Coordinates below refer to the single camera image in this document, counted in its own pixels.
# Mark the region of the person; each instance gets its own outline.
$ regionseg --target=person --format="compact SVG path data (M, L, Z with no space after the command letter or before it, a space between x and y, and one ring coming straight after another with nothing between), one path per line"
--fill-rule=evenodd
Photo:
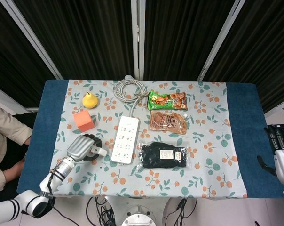
M12 116L0 108L0 202L15 198L36 113Z

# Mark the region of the plastic bag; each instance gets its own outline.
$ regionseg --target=plastic bag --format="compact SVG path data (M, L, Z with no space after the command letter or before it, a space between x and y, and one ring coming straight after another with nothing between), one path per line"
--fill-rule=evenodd
M168 130L173 133L186 134L187 122L183 116L177 113L166 114L160 111L151 111L150 129L157 131Z
M144 168L173 168L191 167L188 160L187 148L182 145L176 147L172 144L153 142L148 144L139 141L139 165Z
M187 110L186 93L172 93L159 95L150 91L147 107L149 110L156 109L179 109Z

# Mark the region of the white power strip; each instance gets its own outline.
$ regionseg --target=white power strip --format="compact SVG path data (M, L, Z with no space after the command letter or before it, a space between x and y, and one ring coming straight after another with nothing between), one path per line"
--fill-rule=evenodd
M122 116L115 139L112 161L130 164L137 137L139 119Z

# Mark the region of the table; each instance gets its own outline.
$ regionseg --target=table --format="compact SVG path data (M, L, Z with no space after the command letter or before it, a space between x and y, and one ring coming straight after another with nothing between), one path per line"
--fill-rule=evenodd
M68 81L47 81L45 84L18 192L29 189L39 192L39 183L49 171L67 85ZM260 154L267 164L273 165L256 87L239 83L227 83L227 87L232 135L247 195L251 198L282 197L283 187L277 178L257 163L256 157Z

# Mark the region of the orange cube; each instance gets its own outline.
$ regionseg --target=orange cube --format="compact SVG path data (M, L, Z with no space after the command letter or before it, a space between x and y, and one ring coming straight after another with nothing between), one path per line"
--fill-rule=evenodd
M94 128L94 123L88 111L82 111L74 114L74 120L81 132Z

